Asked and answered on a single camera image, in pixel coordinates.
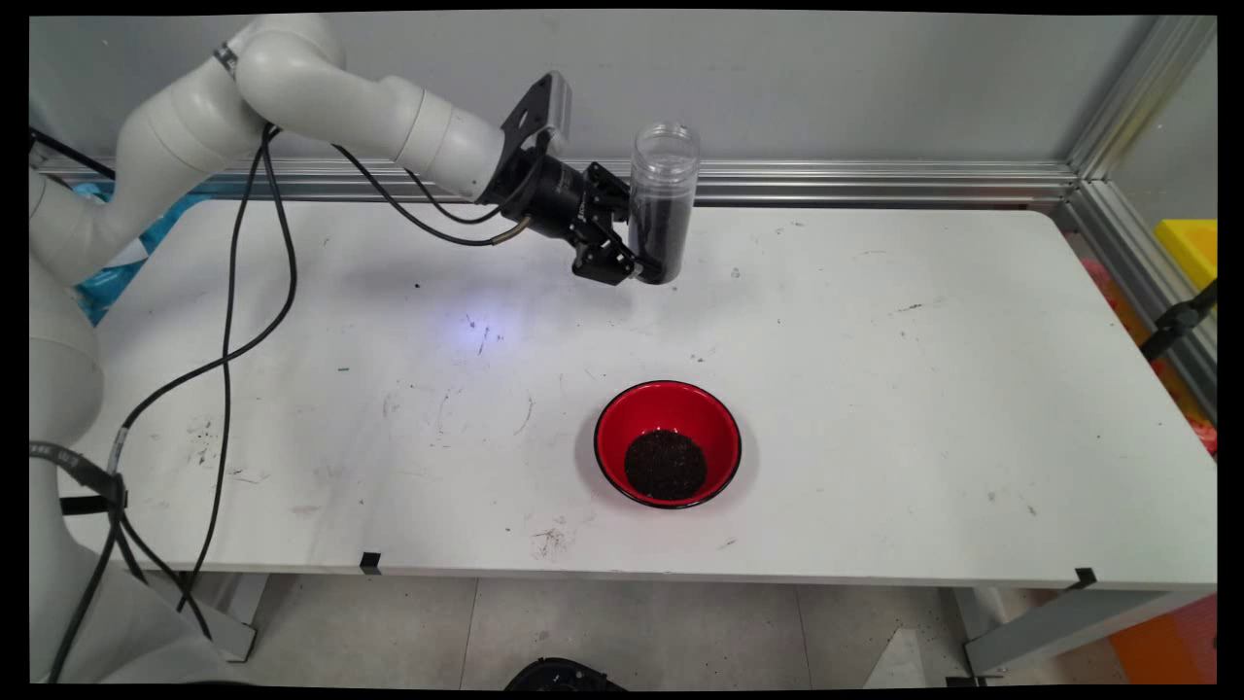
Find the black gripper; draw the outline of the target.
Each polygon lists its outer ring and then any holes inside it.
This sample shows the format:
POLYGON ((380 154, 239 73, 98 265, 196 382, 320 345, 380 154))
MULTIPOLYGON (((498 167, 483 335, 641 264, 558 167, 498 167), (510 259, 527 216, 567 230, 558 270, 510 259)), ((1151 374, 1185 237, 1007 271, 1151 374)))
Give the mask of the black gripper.
POLYGON ((666 228, 653 218, 631 223, 623 240, 612 218, 591 211, 629 211, 626 182, 600 162, 576 172, 537 148, 506 157, 481 195, 481 203, 499 208, 499 216, 515 223, 494 242, 532 230, 564 239, 573 247, 571 271, 591 282, 618 285, 628 279, 641 283, 667 282, 666 228))

